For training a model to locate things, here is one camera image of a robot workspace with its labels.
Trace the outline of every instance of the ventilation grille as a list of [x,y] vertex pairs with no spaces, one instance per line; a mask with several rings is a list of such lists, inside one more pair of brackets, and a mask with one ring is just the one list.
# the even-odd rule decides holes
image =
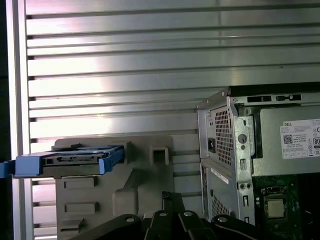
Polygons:
[[215,195],[212,197],[212,217],[218,215],[229,215],[228,209],[216,198]]
[[230,133],[228,111],[215,113],[216,151],[218,160],[231,166],[231,151],[234,147],[232,134]]

